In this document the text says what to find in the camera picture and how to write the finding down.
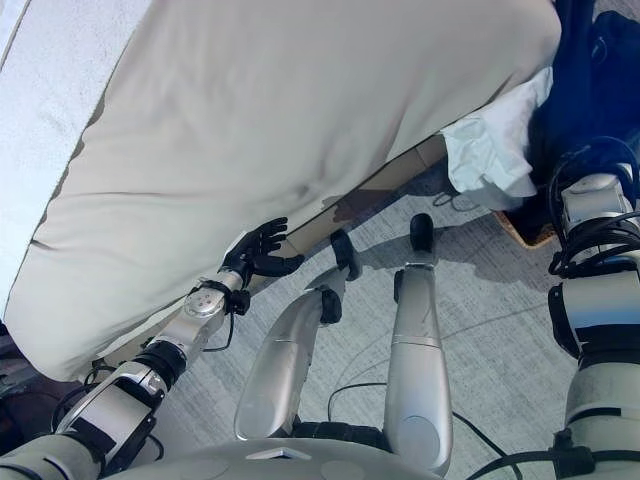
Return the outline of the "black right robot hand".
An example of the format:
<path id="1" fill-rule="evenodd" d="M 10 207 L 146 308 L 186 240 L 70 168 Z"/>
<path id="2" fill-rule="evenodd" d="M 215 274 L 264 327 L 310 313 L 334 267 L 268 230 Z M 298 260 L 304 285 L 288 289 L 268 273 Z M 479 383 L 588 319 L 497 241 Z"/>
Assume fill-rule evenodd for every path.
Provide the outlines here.
<path id="1" fill-rule="evenodd" d="M 639 22 L 609 10 L 591 27 L 591 58 L 596 67 L 639 65 Z"/>

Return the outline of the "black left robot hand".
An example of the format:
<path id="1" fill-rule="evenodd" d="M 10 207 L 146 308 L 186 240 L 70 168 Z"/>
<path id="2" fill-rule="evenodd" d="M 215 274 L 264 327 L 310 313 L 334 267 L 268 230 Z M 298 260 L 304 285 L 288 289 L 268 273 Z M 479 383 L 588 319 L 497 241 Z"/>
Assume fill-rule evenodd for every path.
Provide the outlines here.
<path id="1" fill-rule="evenodd" d="M 275 256 L 287 239 L 288 218 L 270 220 L 243 234 L 225 254 L 220 270 L 238 274 L 247 286 L 257 275 L 281 278 L 294 273 L 304 262 L 303 255 Z"/>

